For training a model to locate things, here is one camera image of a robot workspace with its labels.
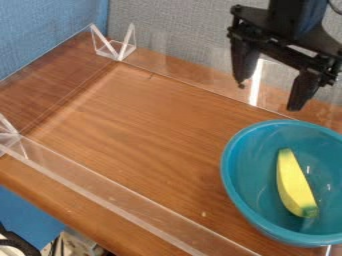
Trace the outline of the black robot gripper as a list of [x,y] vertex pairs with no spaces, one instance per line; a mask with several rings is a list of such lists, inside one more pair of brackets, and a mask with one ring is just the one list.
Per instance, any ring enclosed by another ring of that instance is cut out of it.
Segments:
[[333,85],[342,68],[342,43],[322,22],[331,0],[269,0],[266,9],[234,5],[227,29],[238,87],[251,78],[262,54],[299,71],[287,110],[299,111],[319,87]]

